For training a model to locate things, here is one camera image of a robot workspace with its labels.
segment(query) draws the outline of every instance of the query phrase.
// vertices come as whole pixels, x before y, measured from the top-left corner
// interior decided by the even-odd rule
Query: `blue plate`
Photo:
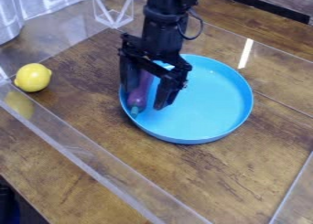
[[[138,127],[158,139],[202,144],[220,139],[249,118],[253,94],[246,80],[227,65],[195,55],[182,57],[191,63],[192,71],[188,87],[179,92],[174,104],[160,111],[152,109],[160,81],[154,78],[148,106],[136,118],[130,114],[121,90],[120,105]]]

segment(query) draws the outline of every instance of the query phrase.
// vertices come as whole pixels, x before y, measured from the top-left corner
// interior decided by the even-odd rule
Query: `yellow lemon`
[[[21,117],[31,119],[35,113],[35,105],[21,93],[10,91],[6,94],[5,103]]]
[[[14,85],[27,92],[40,91],[49,85],[51,74],[41,64],[28,64],[17,71]]]

